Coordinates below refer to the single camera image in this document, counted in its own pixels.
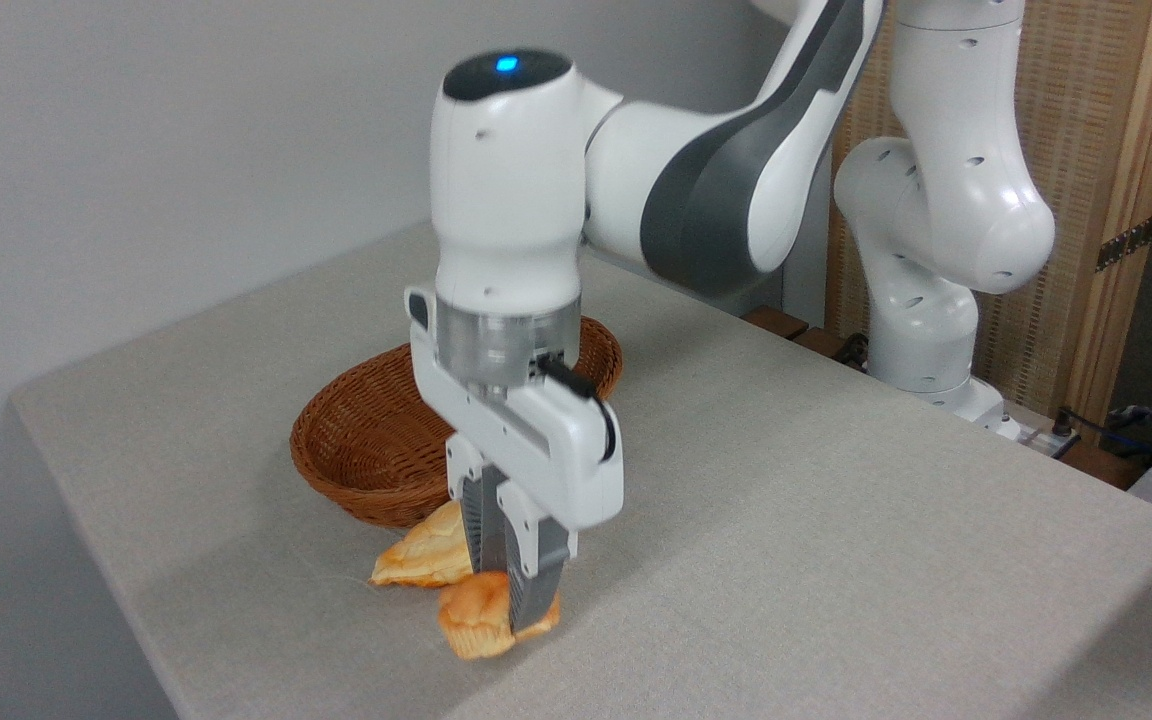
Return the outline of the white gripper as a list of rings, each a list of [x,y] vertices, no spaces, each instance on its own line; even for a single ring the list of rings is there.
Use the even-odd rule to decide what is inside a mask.
[[[522,635],[556,598],[567,529],[602,524],[626,500],[616,416],[573,389],[579,302],[476,314],[410,287],[404,305],[422,400],[462,434],[445,442],[445,469],[468,555],[475,573],[507,571],[509,626]]]

